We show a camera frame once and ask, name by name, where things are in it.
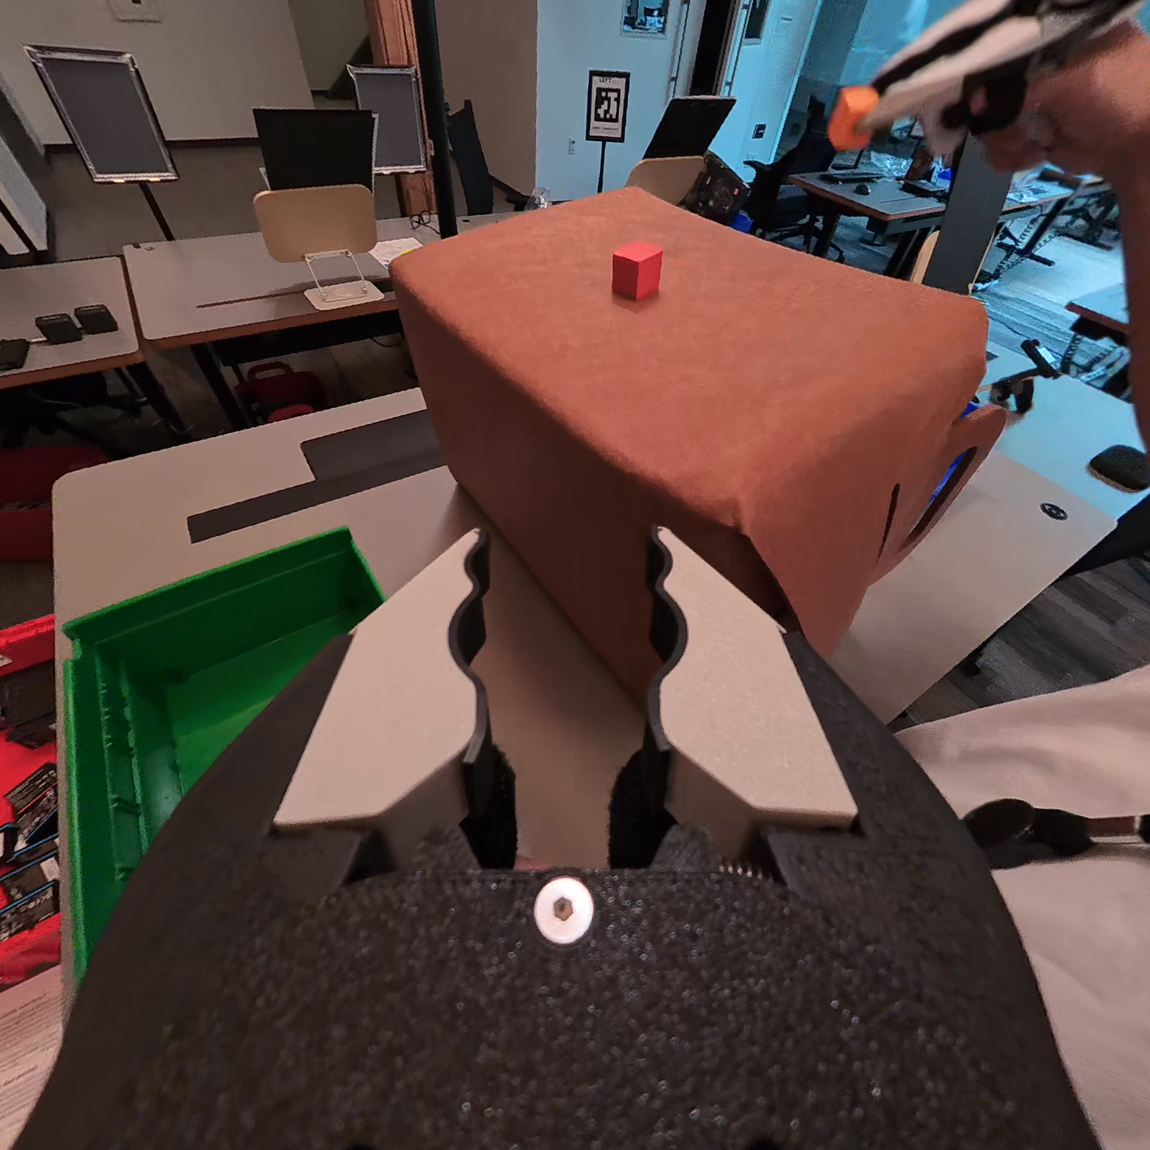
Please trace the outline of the person's right hand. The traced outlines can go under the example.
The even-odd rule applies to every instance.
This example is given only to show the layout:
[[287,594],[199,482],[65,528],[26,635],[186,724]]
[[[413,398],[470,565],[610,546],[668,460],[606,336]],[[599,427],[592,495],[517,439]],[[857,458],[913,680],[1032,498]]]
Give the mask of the person's right hand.
[[1063,68],[1030,82],[1015,122],[983,135],[981,145],[1000,172],[1051,163],[1102,176],[1115,190],[1145,178],[1147,33],[1121,23],[1077,46]]

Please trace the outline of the green plastic bin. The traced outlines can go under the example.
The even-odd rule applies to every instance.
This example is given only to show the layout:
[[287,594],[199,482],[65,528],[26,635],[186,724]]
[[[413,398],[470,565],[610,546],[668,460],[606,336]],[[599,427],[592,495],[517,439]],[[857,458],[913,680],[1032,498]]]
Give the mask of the green plastic bin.
[[64,623],[58,747],[73,987],[180,798],[383,598],[350,529],[338,527]]

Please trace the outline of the light grey desk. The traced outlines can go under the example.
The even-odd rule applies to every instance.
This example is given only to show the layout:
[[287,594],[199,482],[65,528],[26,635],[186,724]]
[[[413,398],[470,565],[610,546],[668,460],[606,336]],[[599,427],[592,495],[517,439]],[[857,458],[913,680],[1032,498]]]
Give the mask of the light grey desk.
[[996,450],[1117,519],[1147,491],[1129,493],[1088,467],[1093,456],[1114,445],[1143,445],[1132,405],[1058,376],[1035,379],[1029,410],[1009,414]]
[[[365,484],[424,409],[414,393],[82,469],[52,491],[56,651],[65,621],[347,527],[384,594],[465,531],[491,535],[477,669],[516,773],[520,846],[542,864],[607,862],[609,790],[639,746],[642,705],[583,642],[444,467]],[[1054,521],[1050,501],[1067,510]],[[926,692],[1117,519],[993,447],[926,539],[866,591],[831,664],[883,720]]]

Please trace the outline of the dark wooden table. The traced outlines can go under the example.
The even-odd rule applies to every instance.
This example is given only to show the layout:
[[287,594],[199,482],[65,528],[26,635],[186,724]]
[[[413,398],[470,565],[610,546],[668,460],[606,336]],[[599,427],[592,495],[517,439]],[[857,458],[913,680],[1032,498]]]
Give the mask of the dark wooden table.
[[915,235],[941,224],[943,200],[904,191],[895,179],[869,182],[868,193],[862,193],[858,180],[829,182],[825,176],[824,171],[785,179],[810,197],[813,215],[822,219],[810,249],[814,256],[826,256],[843,217],[863,217],[874,224],[878,235]]

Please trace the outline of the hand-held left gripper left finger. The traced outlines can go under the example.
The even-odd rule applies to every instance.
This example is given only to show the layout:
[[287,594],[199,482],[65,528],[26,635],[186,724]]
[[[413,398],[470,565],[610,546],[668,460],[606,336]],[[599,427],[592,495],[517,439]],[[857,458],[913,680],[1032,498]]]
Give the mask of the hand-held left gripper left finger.
[[310,729],[272,827],[365,829],[386,855],[413,855],[491,792],[484,644],[490,538],[464,532],[366,614]]

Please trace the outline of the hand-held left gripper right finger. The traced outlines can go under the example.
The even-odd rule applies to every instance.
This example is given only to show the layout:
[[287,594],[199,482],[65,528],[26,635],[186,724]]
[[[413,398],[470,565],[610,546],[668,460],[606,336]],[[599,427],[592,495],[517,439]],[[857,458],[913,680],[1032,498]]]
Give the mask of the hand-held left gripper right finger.
[[858,806],[769,613],[668,527],[646,550],[644,787],[655,812],[747,859],[769,829],[854,828]]

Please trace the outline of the framed dark screen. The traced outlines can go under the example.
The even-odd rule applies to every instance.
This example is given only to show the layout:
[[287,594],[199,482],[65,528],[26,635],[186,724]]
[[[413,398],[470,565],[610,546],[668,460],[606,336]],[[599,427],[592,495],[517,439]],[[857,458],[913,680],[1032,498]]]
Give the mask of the framed dark screen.
[[179,179],[131,53],[35,45],[23,50],[93,182]]
[[373,175],[427,172],[421,85],[413,65],[346,65],[357,109],[375,119]]

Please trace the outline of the black office chair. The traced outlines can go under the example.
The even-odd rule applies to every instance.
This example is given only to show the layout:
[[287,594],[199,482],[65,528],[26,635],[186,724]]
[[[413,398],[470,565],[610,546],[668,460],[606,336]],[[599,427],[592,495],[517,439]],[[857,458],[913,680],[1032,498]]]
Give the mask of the black office chair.
[[795,228],[809,217],[810,194],[791,183],[792,175],[815,174],[829,167],[836,150],[821,126],[807,127],[792,148],[772,163],[744,160],[751,169],[743,210],[750,219],[750,235],[768,238]]

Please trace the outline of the red wooden cube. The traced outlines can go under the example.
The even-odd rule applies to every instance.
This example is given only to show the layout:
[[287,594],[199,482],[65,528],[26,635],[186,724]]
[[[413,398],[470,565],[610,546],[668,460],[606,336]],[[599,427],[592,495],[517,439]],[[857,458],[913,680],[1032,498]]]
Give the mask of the red wooden cube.
[[658,293],[664,265],[661,246],[633,239],[611,252],[611,294],[642,301]]

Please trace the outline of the orange wooden cube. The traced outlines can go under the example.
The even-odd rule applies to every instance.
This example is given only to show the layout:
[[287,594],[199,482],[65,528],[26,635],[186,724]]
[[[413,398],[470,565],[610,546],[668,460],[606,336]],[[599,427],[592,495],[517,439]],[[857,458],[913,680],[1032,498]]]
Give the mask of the orange wooden cube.
[[868,120],[880,102],[878,93],[868,85],[843,86],[828,117],[826,137],[835,152],[865,149],[872,138]]

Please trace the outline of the red bag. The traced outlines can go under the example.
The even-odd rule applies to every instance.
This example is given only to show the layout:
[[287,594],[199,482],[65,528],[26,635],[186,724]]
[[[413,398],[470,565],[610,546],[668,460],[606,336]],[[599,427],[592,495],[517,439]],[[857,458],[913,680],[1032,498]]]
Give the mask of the red bag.
[[54,482],[108,461],[106,453],[87,445],[1,449],[1,561],[49,560]]
[[256,424],[283,421],[328,408],[319,376],[283,361],[251,365],[239,376],[234,393]]

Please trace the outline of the black leaning board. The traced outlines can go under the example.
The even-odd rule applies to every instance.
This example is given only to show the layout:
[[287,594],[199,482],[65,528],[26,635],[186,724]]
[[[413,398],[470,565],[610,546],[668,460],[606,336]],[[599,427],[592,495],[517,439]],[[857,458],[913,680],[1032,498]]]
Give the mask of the black leaning board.
[[735,102],[736,98],[731,95],[674,95],[642,158],[705,156]]

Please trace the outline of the black glitter packet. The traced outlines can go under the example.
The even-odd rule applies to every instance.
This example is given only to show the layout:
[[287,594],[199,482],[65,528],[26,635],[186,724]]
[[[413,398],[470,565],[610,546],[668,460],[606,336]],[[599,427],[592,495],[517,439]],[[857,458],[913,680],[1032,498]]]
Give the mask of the black glitter packet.
[[750,184],[713,153],[702,156],[703,168],[680,206],[720,226],[733,226],[750,194]]

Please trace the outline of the small black device stand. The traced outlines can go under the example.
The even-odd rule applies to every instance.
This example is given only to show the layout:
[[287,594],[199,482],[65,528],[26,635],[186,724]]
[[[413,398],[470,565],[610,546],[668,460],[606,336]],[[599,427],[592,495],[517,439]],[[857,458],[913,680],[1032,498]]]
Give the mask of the small black device stand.
[[1036,382],[1058,379],[1063,369],[1059,358],[1037,338],[1022,339],[1018,352],[1007,353],[1007,358],[1017,360],[1018,369],[989,379],[983,387],[983,401],[1021,419],[1032,409]]

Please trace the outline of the brown edged grey table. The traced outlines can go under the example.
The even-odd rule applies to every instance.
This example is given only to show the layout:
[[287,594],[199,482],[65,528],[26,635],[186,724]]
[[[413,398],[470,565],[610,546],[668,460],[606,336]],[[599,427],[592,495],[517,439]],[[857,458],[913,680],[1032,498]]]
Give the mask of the brown edged grey table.
[[[93,304],[108,308],[117,331],[52,345],[35,327],[39,315],[72,312],[79,305]],[[117,256],[4,268],[1,336],[30,341],[23,365],[2,371],[2,390],[145,361],[124,265]]]
[[392,293],[324,310],[305,263],[276,263],[258,232],[125,245],[138,331],[160,349],[299,335],[308,347],[395,335]]

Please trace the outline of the black flat panel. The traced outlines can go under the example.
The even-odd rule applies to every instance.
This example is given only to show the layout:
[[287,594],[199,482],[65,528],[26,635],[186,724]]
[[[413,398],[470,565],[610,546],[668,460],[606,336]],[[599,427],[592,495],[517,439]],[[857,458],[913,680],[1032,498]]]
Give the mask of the black flat panel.
[[368,109],[251,111],[271,191],[362,184],[373,190],[377,116]]

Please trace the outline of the printed marker sign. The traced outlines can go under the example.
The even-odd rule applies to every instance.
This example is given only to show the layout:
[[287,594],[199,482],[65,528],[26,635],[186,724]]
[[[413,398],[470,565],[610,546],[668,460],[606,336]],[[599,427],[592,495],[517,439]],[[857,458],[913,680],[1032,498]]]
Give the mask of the printed marker sign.
[[628,71],[591,68],[587,74],[584,139],[624,143],[627,135]]

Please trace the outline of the wooden panel on clear stand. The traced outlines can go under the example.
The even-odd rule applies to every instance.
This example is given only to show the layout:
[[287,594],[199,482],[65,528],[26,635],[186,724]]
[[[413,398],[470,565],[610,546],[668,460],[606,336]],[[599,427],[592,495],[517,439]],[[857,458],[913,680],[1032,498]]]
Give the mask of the wooden panel on clear stand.
[[[377,242],[372,190],[358,182],[290,190],[262,190],[253,212],[265,249],[279,264],[303,264],[312,286],[303,297],[314,310],[335,310],[383,301],[383,293],[362,272],[357,257]],[[323,283],[316,264],[350,261],[354,276]]]

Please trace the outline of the black badge reel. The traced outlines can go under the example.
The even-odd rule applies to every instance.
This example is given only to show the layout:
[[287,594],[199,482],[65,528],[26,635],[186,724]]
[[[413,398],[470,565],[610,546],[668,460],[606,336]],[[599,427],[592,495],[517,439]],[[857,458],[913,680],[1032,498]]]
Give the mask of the black badge reel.
[[1148,844],[1147,813],[1085,816],[1000,798],[972,809],[961,822],[995,870]]

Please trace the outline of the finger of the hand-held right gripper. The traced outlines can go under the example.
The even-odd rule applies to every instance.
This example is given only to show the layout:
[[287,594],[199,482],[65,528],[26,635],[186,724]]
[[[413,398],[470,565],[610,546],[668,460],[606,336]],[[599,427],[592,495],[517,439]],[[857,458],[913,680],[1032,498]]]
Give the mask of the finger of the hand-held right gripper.
[[1040,1],[966,1],[926,27],[876,74],[873,89],[885,91],[936,60],[969,48],[985,31],[1014,17],[1032,17]]
[[1041,46],[1037,24],[998,24],[969,48],[922,67],[913,76],[877,91],[880,102],[868,117],[872,127],[891,124],[911,112],[941,115],[950,105],[969,106],[983,91],[981,115],[1009,122],[1021,111],[1029,87],[1032,57]]

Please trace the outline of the black pole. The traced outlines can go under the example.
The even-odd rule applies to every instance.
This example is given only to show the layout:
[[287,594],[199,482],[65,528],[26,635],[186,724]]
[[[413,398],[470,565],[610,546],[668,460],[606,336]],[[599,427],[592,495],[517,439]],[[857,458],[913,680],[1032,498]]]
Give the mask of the black pole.
[[449,112],[442,87],[436,4],[434,1],[410,1],[409,5],[421,82],[436,224],[439,237],[447,239],[458,234],[458,227],[450,164]]

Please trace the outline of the black oval pad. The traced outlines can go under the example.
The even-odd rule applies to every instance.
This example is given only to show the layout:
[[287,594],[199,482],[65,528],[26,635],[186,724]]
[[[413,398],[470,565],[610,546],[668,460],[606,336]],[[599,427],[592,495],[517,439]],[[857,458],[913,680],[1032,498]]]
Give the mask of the black oval pad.
[[1088,460],[1088,471],[1099,480],[1136,494],[1148,488],[1148,454],[1143,449],[1115,443]]

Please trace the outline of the rust brown felt bag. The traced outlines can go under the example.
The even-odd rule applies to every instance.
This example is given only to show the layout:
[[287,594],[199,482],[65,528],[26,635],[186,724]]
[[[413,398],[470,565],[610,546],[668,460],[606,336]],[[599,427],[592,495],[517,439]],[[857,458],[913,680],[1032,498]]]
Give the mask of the rust brown felt bag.
[[[664,250],[611,294],[611,252]],[[402,253],[397,309],[451,476],[632,695],[668,527],[829,657],[1004,427],[967,295],[843,267],[646,191]],[[947,465],[958,467],[930,505]]]

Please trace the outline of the red plastic bin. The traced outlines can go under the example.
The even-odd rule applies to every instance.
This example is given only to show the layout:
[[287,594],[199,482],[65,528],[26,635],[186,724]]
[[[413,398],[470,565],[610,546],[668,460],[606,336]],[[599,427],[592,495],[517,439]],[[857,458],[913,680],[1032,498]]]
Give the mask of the red plastic bin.
[[1,988],[61,957],[54,620],[1,632]]

